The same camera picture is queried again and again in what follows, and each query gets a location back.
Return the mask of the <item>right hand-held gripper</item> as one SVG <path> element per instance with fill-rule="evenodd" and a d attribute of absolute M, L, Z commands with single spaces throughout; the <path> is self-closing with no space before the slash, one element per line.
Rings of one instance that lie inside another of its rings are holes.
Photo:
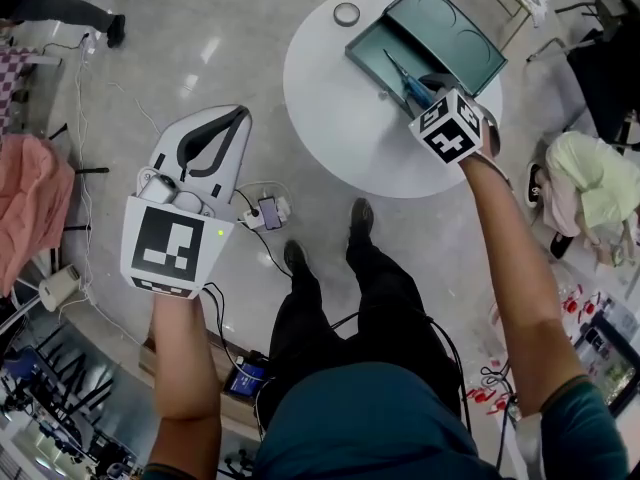
<path fill-rule="evenodd" d="M 429 73 L 419 82 L 434 92 L 448 91 L 408 125 L 422 147 L 443 165 L 459 164 L 469 156 L 492 159 L 500 153 L 495 116 L 471 97 L 452 89 L 452 74 Z"/>

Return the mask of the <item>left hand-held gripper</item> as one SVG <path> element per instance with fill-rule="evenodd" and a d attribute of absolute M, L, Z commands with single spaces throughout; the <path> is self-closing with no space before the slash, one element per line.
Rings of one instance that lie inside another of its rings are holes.
<path fill-rule="evenodd" d="M 231 200 L 251 128 L 249 110 L 231 104 L 161 133 L 126 201 L 120 271 L 130 285 L 184 299 L 202 290 L 237 222 Z"/>

